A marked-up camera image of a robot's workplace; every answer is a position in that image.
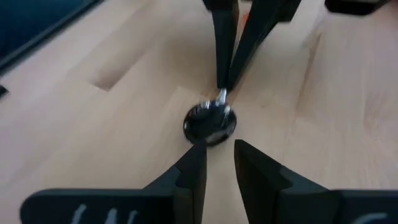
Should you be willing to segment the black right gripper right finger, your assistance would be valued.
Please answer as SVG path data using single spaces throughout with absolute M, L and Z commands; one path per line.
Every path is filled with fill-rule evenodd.
M 397 223 L 395 190 L 330 190 L 242 139 L 234 163 L 249 223 Z

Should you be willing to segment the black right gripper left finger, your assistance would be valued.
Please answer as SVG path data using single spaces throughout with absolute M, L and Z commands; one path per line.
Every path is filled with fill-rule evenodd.
M 22 223 L 201 223 L 206 146 L 192 146 L 141 189 L 45 189 L 20 207 Z

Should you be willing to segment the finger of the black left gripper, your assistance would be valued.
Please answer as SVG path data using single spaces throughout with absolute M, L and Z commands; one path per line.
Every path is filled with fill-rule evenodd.
M 235 0 L 203 0 L 211 13 L 216 45 L 216 82 L 219 89 L 226 88 L 229 76 L 237 26 L 239 5 Z
M 245 23 L 234 59 L 232 60 L 226 89 L 238 84 L 246 67 L 263 40 L 280 22 L 290 22 L 301 0 L 254 0 Z

